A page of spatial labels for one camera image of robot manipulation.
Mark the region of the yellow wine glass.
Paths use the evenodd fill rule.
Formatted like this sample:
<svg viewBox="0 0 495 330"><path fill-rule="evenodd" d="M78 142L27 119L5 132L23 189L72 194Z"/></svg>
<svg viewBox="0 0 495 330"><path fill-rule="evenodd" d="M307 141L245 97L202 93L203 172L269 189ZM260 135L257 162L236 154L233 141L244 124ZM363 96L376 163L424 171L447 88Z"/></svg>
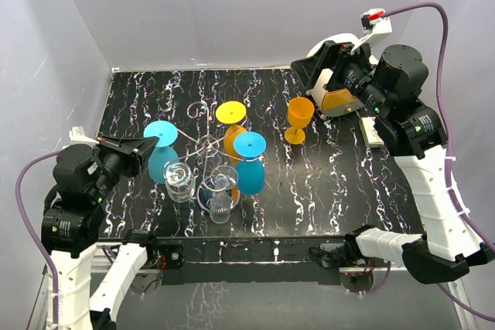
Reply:
<svg viewBox="0 0 495 330"><path fill-rule="evenodd" d="M243 127L246 114L247 108L244 104L235 100L230 100L221 104L216 110L216 119L220 123L227 125L223 144L225 152L231 158L241 157L234 149L234 141L238 135L247 131Z"/></svg>
<svg viewBox="0 0 495 330"><path fill-rule="evenodd" d="M315 107L311 100L296 97L288 103L288 122L290 127L285 130L285 140L291 145L300 145L306 139L305 128L314 115Z"/></svg>

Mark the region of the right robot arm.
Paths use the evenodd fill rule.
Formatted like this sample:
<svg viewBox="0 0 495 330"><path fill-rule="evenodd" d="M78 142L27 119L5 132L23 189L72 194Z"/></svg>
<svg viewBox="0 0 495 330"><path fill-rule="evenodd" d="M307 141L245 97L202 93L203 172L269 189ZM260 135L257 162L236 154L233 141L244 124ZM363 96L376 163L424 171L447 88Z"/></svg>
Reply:
<svg viewBox="0 0 495 330"><path fill-rule="evenodd" d="M324 70L328 88L345 88L374 116L374 126L411 188L423 233L393 233L362 226L326 254L338 264L363 265L378 258L404 266L423 284L455 281L474 266L490 263L494 253L456 207L455 186L446 177L446 130L439 115L420 100L428 67L421 53L401 44L388 46L372 63L368 44L325 41L291 68L306 88Z"/></svg>

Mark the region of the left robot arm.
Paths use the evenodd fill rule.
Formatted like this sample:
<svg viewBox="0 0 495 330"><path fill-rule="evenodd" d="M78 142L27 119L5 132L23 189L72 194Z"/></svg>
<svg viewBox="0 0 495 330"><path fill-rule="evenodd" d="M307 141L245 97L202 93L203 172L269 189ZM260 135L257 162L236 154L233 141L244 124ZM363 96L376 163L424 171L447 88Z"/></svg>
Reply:
<svg viewBox="0 0 495 330"><path fill-rule="evenodd" d="M154 235L130 230L103 281L90 290L103 203L122 178L141 175L158 141L99 136L57 155L53 177L60 197L44 212L41 228L41 242L54 263L47 328L115 329L135 276L158 262Z"/></svg>

